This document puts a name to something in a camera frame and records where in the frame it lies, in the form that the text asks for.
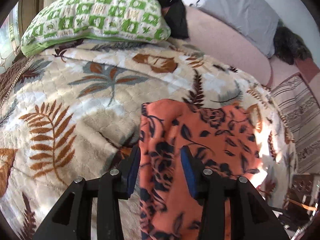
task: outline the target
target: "fleece blanket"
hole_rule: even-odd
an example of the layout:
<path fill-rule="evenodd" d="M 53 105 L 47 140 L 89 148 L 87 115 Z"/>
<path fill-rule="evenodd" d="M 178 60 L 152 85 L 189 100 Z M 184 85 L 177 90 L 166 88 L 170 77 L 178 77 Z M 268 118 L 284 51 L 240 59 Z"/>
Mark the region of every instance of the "fleece blanket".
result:
<path fill-rule="evenodd" d="M 283 206 L 297 169 L 293 136 L 269 91 L 179 40 L 60 44 L 21 59 L 0 80 L 0 209 L 21 239 L 31 239 L 74 178 L 98 178 L 130 153 L 146 102 L 244 109 L 260 159 L 251 182 L 271 206 Z M 211 115 L 205 118 L 214 123 Z M 249 130 L 232 123 L 226 130 L 232 127 Z M 141 239 L 139 191 L 120 203 L 126 239 Z M 92 239 L 95 222 L 96 202 Z"/>

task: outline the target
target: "orange fabric with black flowers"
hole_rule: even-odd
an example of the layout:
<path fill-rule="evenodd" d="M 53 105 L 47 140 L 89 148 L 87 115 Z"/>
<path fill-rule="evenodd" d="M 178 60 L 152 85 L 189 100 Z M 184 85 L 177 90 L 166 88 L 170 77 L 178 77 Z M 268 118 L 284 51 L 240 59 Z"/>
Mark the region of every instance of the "orange fabric with black flowers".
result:
<path fill-rule="evenodd" d="M 196 240 L 202 207 L 188 191 L 180 149 L 221 176 L 236 179 L 259 173 L 261 164 L 245 110 L 195 108 L 169 99 L 142 105 L 140 206 L 143 240 Z M 226 204 L 226 238 L 230 232 Z"/>

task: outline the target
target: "window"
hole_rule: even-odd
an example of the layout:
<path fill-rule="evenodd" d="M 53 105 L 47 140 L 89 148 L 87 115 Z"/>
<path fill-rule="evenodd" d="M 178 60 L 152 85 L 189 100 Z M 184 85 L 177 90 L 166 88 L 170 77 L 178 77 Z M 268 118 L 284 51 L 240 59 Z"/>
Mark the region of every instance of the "window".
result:
<path fill-rule="evenodd" d="M 17 55 L 16 49 L 19 45 L 17 3 L 0 28 L 0 73 L 3 73 L 11 66 L 12 61 Z"/>

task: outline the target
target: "green and white pillow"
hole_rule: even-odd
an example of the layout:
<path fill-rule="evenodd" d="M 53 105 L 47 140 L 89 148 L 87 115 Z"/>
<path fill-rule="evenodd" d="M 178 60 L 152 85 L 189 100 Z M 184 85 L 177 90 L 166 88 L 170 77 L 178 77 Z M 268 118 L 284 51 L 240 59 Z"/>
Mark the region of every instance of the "green and white pillow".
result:
<path fill-rule="evenodd" d="M 170 35 L 157 0 L 57 0 L 32 20 L 21 50 L 30 57 L 80 38 L 158 43 Z"/>

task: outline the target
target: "pink couch cushion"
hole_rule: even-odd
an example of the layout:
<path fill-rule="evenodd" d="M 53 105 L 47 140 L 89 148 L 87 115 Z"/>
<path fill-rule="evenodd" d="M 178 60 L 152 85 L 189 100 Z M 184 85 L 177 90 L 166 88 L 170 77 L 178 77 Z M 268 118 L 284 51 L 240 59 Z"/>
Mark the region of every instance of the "pink couch cushion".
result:
<path fill-rule="evenodd" d="M 320 106 L 320 73 L 311 80 L 309 87 Z"/>
<path fill-rule="evenodd" d="M 295 63 L 297 68 L 300 70 L 303 79 L 308 83 L 310 83 L 310 81 L 320 73 L 320 69 L 311 58 L 307 58 L 306 60 L 296 59 Z"/>
<path fill-rule="evenodd" d="M 191 7 L 187 7 L 187 21 L 191 44 L 225 64 L 246 71 L 261 84 L 269 83 L 269 60 L 240 33 Z"/>
<path fill-rule="evenodd" d="M 270 64 L 273 71 L 273 80 L 271 85 L 272 90 L 279 86 L 282 82 L 300 74 L 299 69 L 295 64 L 289 65 L 274 55 L 270 59 Z"/>

